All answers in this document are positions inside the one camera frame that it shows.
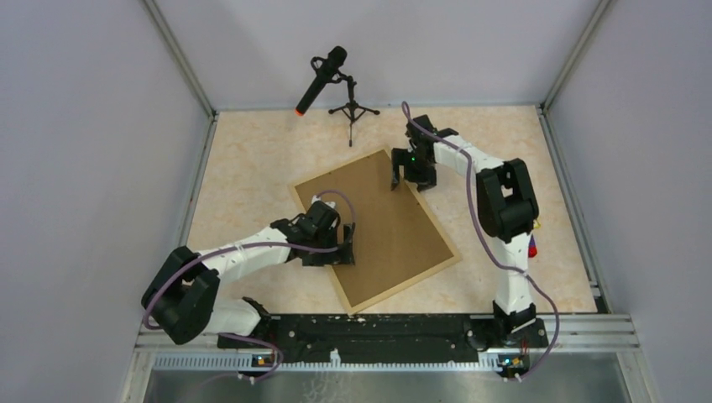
gray floor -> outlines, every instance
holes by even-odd
[[[145,403],[628,402],[615,354],[555,354],[528,381],[486,373],[281,373],[250,386],[205,371],[156,371]]]

black tripod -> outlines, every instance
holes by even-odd
[[[348,86],[348,102],[346,102],[346,104],[342,107],[337,107],[336,109],[329,109],[329,114],[331,115],[337,111],[342,111],[343,114],[346,115],[350,122],[350,124],[348,125],[348,146],[351,147],[353,144],[353,124],[356,123],[356,121],[359,120],[359,118],[361,118],[366,112],[371,112],[374,115],[379,115],[380,111],[368,107],[362,107],[359,105],[358,102],[356,102],[355,99],[353,99],[353,88],[356,86],[356,81],[353,80],[353,77],[346,76],[341,71],[339,71],[338,79],[336,80],[336,82],[340,82],[341,80],[346,80],[346,84]]]

brown board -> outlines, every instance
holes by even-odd
[[[379,149],[291,186],[302,211],[311,205],[312,196],[327,189],[342,191],[353,203],[356,263],[330,268],[349,314],[461,259],[422,196],[405,182],[391,191],[390,178],[390,153]],[[342,222],[351,222],[348,205],[339,196],[324,195],[322,200],[336,202]]]

black microphone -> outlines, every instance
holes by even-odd
[[[322,65],[320,65],[318,69],[314,69],[317,72],[317,76],[314,77],[314,81],[311,82],[311,85],[304,93],[304,97],[302,97],[301,101],[296,105],[294,112],[296,112],[297,115],[301,116],[306,113],[306,110],[309,109],[314,100],[317,99],[324,87],[327,86],[329,82],[332,82],[332,78],[338,73],[338,68],[343,65],[345,60],[346,50],[341,46],[336,46],[329,52],[329,56],[325,60],[322,59]]]

red object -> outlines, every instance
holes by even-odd
[[[529,241],[529,257],[533,258],[537,256],[537,244],[534,242],[534,236],[531,236],[531,241]]]

